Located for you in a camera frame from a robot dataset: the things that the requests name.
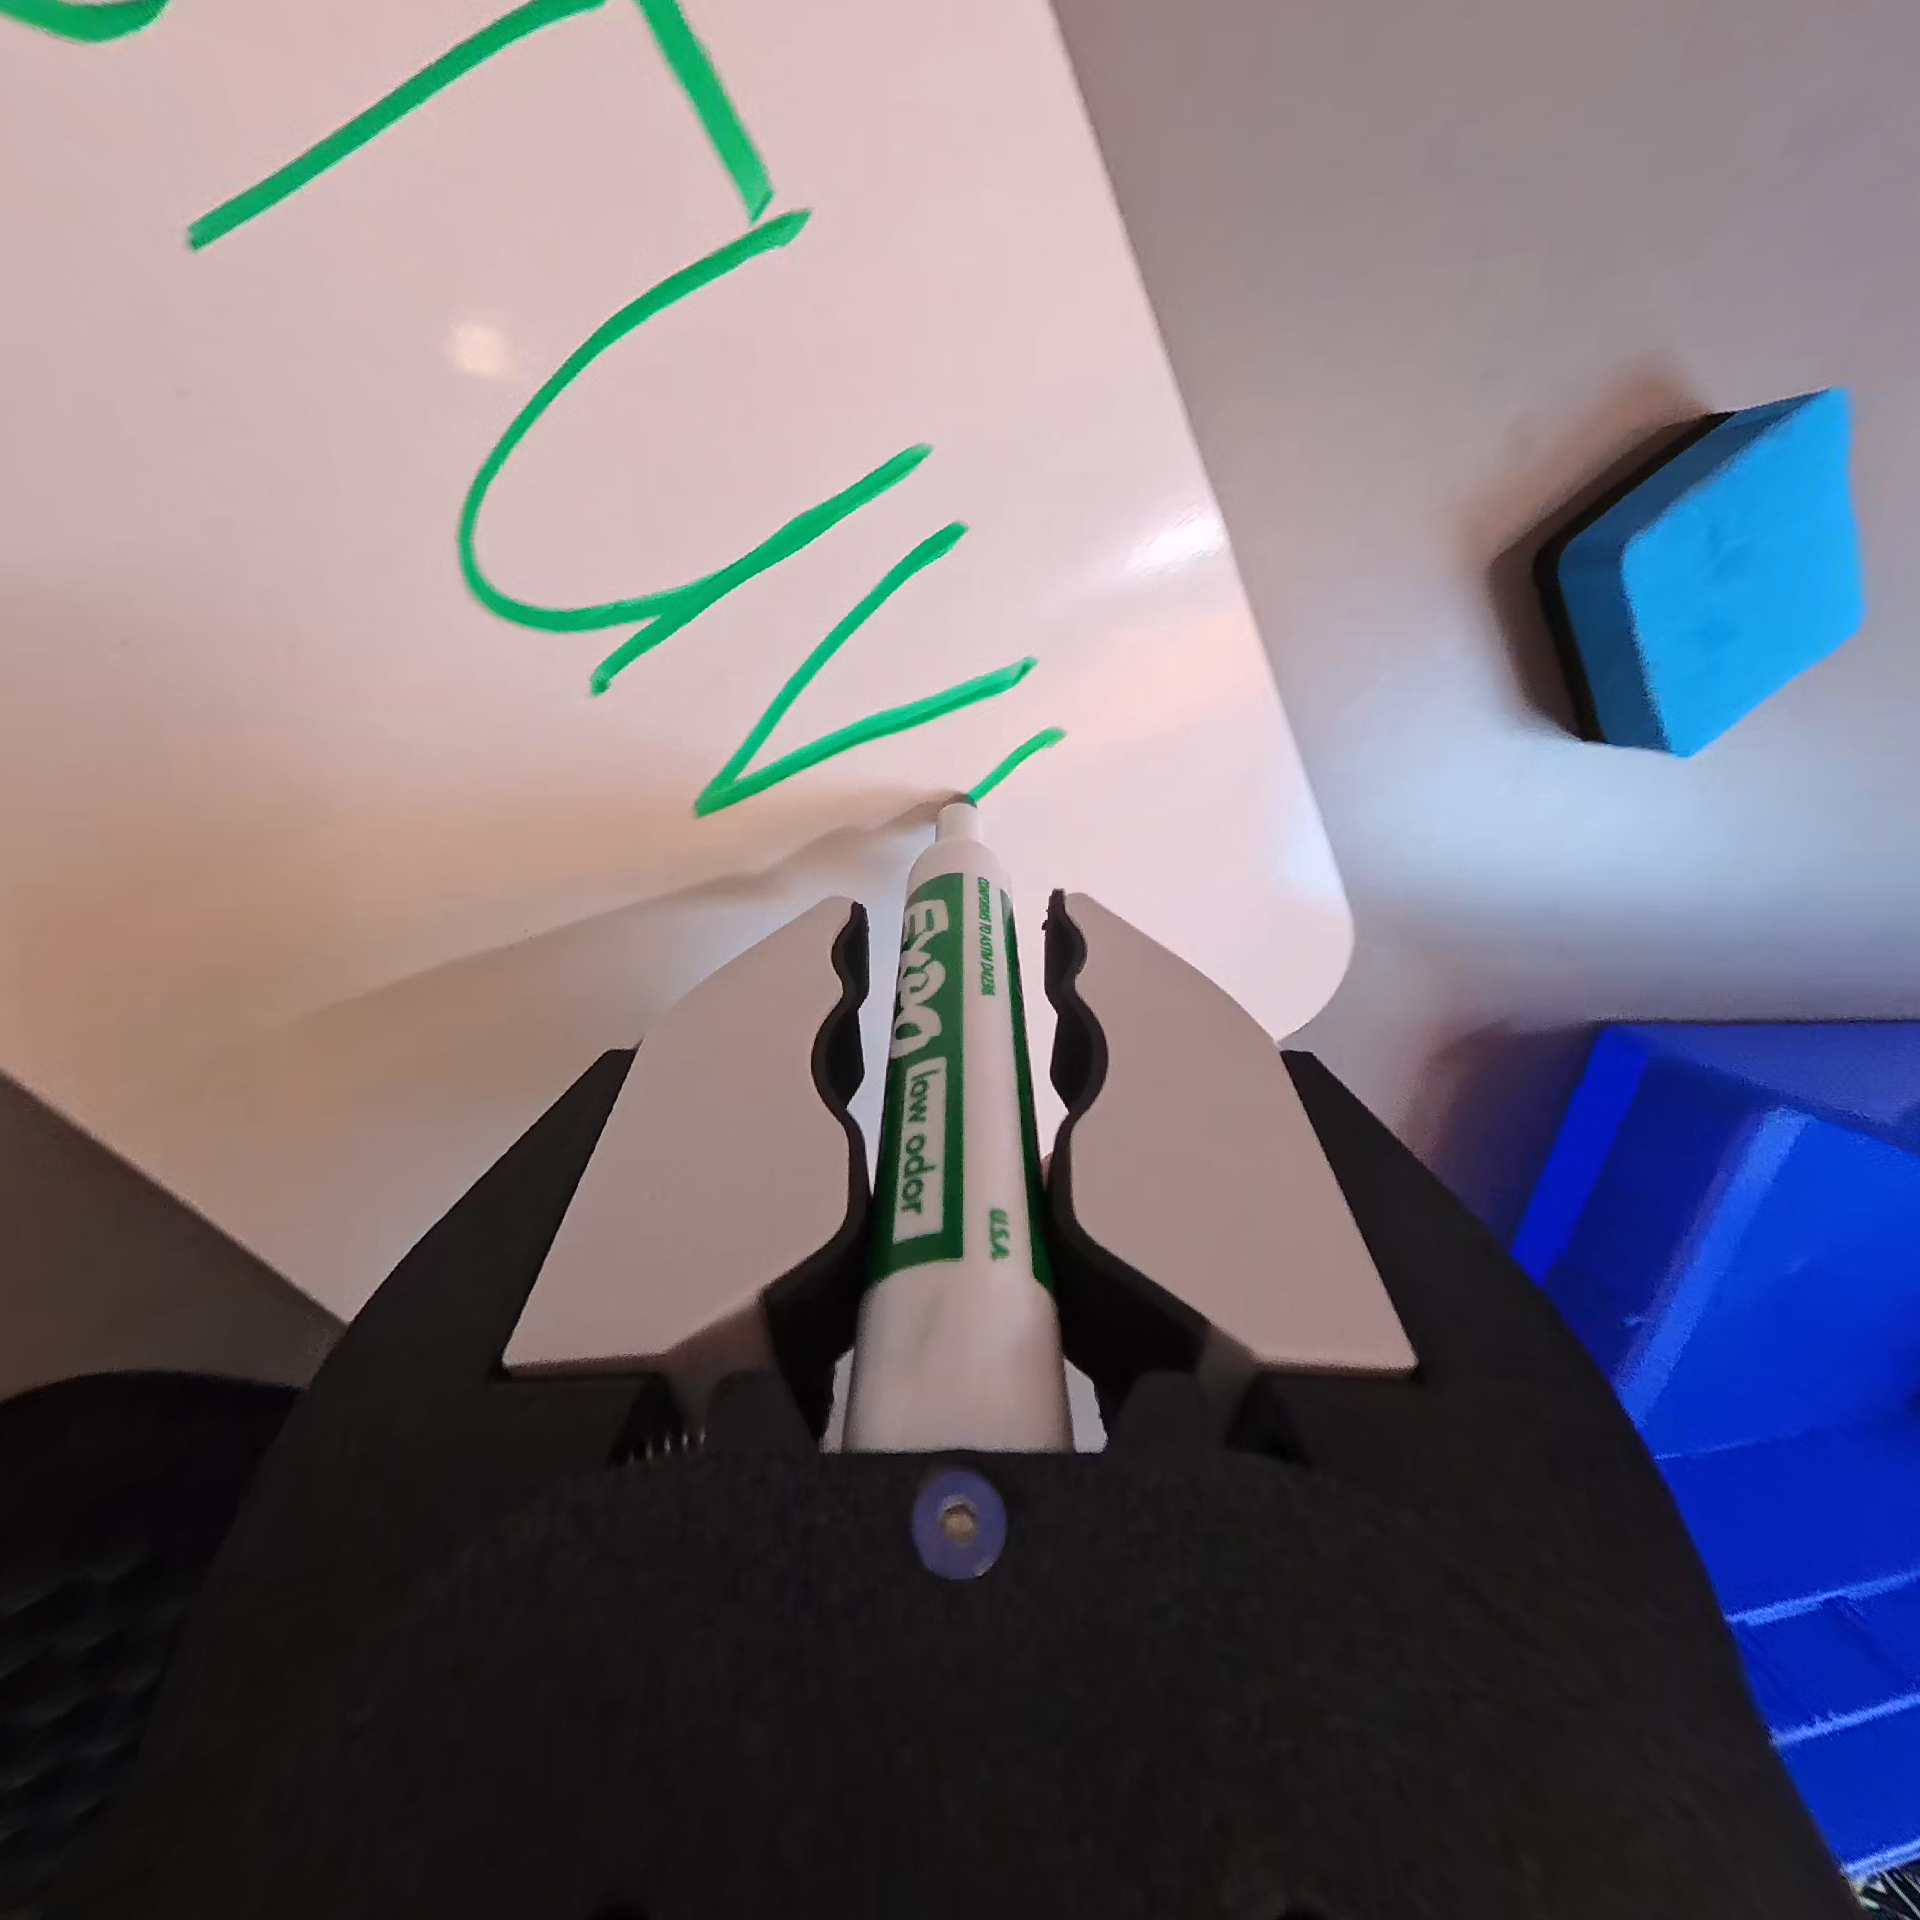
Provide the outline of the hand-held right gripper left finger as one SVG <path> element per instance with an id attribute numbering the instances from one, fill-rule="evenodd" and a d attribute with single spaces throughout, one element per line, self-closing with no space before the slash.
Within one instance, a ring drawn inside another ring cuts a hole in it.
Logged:
<path id="1" fill-rule="evenodd" d="M 686 1425 L 775 1372 L 773 1298 L 835 1311 L 869 1205 L 856 1015 L 869 919 L 829 896 L 639 1040 L 501 1356 L 515 1378 L 657 1374 Z"/>

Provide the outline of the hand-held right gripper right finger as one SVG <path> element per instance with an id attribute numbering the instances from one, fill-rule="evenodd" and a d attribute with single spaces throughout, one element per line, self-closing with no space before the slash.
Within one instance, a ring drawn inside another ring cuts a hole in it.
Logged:
<path id="1" fill-rule="evenodd" d="M 1235 1413 L 1262 1374 L 1420 1362 L 1280 1044 L 1088 894 L 1045 921 L 1046 1246 L 1069 1367 L 1108 1428 L 1147 1376 Z"/>

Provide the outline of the green dry erase marker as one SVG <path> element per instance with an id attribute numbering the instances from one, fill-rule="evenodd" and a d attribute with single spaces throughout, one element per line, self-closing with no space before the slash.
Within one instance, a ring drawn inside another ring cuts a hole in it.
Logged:
<path id="1" fill-rule="evenodd" d="M 1013 882 L 941 806 L 903 894 L 847 1450 L 1069 1450 Z"/>

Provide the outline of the blue plastic bin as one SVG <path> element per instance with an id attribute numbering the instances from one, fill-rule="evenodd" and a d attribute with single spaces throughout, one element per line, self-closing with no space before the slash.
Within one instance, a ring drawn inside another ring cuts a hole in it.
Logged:
<path id="1" fill-rule="evenodd" d="M 1854 1881 L 1917 1847 L 1917 1029 L 1604 1023 L 1510 1239 Z"/>

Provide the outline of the white whiteboard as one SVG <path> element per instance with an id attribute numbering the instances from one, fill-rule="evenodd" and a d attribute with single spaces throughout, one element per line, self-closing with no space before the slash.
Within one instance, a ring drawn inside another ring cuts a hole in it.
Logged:
<path id="1" fill-rule="evenodd" d="M 1353 913 L 1046 4 L 4 4 L 4 1070 L 349 1317 L 929 806 Z"/>

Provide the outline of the blue foam eraser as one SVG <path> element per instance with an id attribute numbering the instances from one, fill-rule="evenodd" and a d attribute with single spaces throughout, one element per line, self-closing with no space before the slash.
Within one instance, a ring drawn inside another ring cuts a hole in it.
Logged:
<path id="1" fill-rule="evenodd" d="M 1845 389 L 1667 428 L 1526 559 L 1592 744 L 1695 757 L 1864 621 Z"/>

